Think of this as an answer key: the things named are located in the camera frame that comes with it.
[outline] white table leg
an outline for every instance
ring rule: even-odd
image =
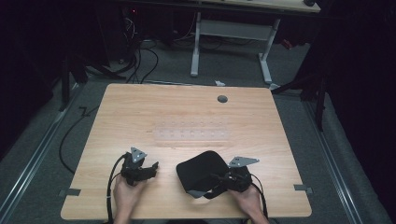
[[[191,63],[192,77],[198,76],[200,34],[201,34],[201,12],[197,12],[197,22],[195,28],[195,46],[194,46],[194,53],[192,54],[192,63]]]
[[[267,57],[270,52],[271,46],[274,42],[274,38],[275,38],[277,27],[279,26],[279,23],[280,23],[280,19],[278,19],[274,22],[274,25],[271,29],[270,35],[266,42],[264,52],[259,54],[260,64],[262,66],[262,75],[264,76],[264,81],[268,84],[272,83],[272,79],[271,79],[270,70],[268,69]]]

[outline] wrist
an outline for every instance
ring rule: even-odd
[[[114,224],[127,224],[131,219],[131,212],[129,211],[117,211],[114,219]]]
[[[269,224],[268,219],[264,216],[264,214],[261,211],[248,214],[248,216],[250,217],[250,220],[254,224]]]

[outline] black fabric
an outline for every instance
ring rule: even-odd
[[[206,151],[188,161],[183,161],[177,165],[176,170],[186,192],[189,190],[208,192],[220,182],[213,175],[224,176],[229,172],[227,164],[215,151]],[[209,193],[206,198],[216,196]]]
[[[332,60],[327,91],[379,201],[396,223],[396,2],[372,1]]]

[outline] desk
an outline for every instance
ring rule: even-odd
[[[320,8],[317,4],[314,4],[312,7],[308,7],[301,0],[201,0],[199,3],[202,4],[202,2],[211,4],[217,3],[225,5],[235,5],[239,7],[263,7],[278,10],[294,10],[300,12],[320,12]],[[195,45],[192,54],[191,76],[198,76],[200,36],[217,35],[265,41],[265,44],[262,48],[262,53],[259,54],[259,60],[262,67],[262,75],[264,77],[264,81],[267,84],[271,84],[272,79],[270,71],[268,69],[267,57],[270,52],[270,48],[274,42],[279,23],[280,19],[276,19],[273,25],[257,25],[227,21],[201,20],[201,13],[198,12],[195,25]]]
[[[228,102],[220,103],[220,95]],[[305,191],[294,189],[303,183],[268,89],[109,85],[70,186],[81,192],[66,197],[62,218],[106,219],[107,180],[130,147],[148,154],[143,167],[160,163],[133,218],[244,217],[227,192],[195,200],[182,188],[177,164],[207,150],[226,162],[234,156],[260,160],[248,169],[263,184],[270,217],[311,214]]]

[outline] human hand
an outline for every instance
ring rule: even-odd
[[[261,208],[260,193],[252,185],[243,192],[228,190],[235,198],[239,208],[247,214],[254,224],[269,224]]]
[[[135,186],[130,186],[124,177],[120,175],[116,177],[116,185],[113,191],[117,206],[115,224],[129,223],[131,214],[137,206],[146,183],[147,180],[144,180],[137,182]]]

